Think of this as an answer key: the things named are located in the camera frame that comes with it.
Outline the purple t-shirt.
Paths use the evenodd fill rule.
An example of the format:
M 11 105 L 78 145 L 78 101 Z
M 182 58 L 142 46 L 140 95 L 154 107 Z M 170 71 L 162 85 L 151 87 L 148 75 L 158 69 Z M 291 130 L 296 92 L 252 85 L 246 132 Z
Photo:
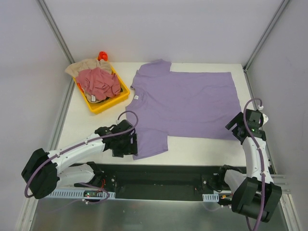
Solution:
M 229 72 L 173 72 L 171 63 L 143 64 L 131 87 L 135 95 L 126 107 L 136 125 L 137 159 L 168 150 L 169 136 L 233 140 L 225 126 L 241 111 Z

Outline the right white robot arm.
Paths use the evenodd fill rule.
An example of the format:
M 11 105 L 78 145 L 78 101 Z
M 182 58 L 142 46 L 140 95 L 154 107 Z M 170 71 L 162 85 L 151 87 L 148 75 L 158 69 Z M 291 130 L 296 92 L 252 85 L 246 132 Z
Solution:
M 246 175 L 233 167 L 217 177 L 217 186 L 230 188 L 231 209 L 243 216 L 269 222 L 282 196 L 282 188 L 274 184 L 266 153 L 266 135 L 260 128 L 264 116 L 259 110 L 240 112 L 225 127 L 231 130 L 244 150 Z

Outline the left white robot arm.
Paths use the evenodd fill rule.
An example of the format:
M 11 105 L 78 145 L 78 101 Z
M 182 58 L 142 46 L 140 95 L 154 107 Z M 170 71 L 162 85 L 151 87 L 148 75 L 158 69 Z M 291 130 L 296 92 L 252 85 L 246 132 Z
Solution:
M 21 173 L 26 182 L 25 197 L 42 199 L 67 185 L 93 187 L 102 192 L 107 183 L 103 171 L 94 162 L 75 164 L 107 150 L 115 157 L 137 155 L 135 126 L 122 120 L 117 125 L 100 127 L 82 141 L 62 149 L 35 150 Z

